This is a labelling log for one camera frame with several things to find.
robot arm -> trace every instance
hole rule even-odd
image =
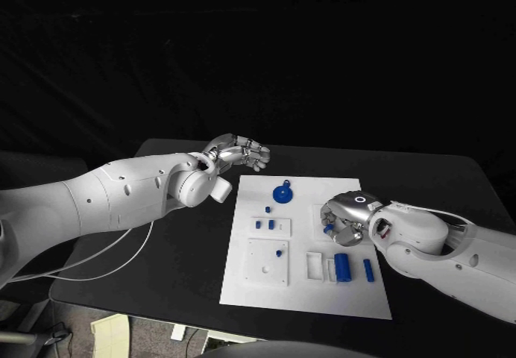
[[[516,323],[516,236],[464,221],[447,224],[429,210],[395,202],[383,205],[360,191],[338,194],[321,209],[324,233],[337,244],[357,245],[367,235],[403,276]],[[448,254],[444,244],[452,249]]]
[[[209,196],[222,203],[230,192],[222,171],[232,163],[258,171],[268,161],[259,143],[227,134],[200,153],[116,160],[75,179],[0,191],[0,288],[60,242],[138,227]]]

blue object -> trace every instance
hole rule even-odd
[[[363,267],[366,268],[367,282],[374,282],[373,268],[370,267],[370,260],[363,260]]]
[[[292,189],[289,188],[289,182],[285,180],[282,185],[272,191],[272,198],[279,204],[287,204],[292,200]]]
[[[351,271],[349,269],[347,254],[336,254],[336,282],[350,282]]]
[[[333,224],[325,225],[323,232],[327,233],[330,230],[333,230]]]

black background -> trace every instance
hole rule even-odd
[[[1,4],[0,149],[92,169],[232,132],[465,155],[514,217],[514,2],[140,2]]]

black table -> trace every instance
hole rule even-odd
[[[137,156],[199,151],[204,142],[150,139]],[[475,162],[465,157],[298,148],[271,145],[272,161],[259,174],[359,178],[361,189],[399,202],[449,211],[480,226],[516,233],[514,223]],[[513,357],[516,327],[447,297],[423,281],[398,274],[379,254],[392,321],[235,307],[217,303],[239,176],[223,204],[213,200],[168,214],[154,223],[147,246],[112,275],[86,282],[56,280],[54,301],[171,321],[263,339],[341,346],[380,357]],[[66,277],[111,271],[131,256],[148,225]],[[83,236],[69,262],[103,248],[121,235]]]

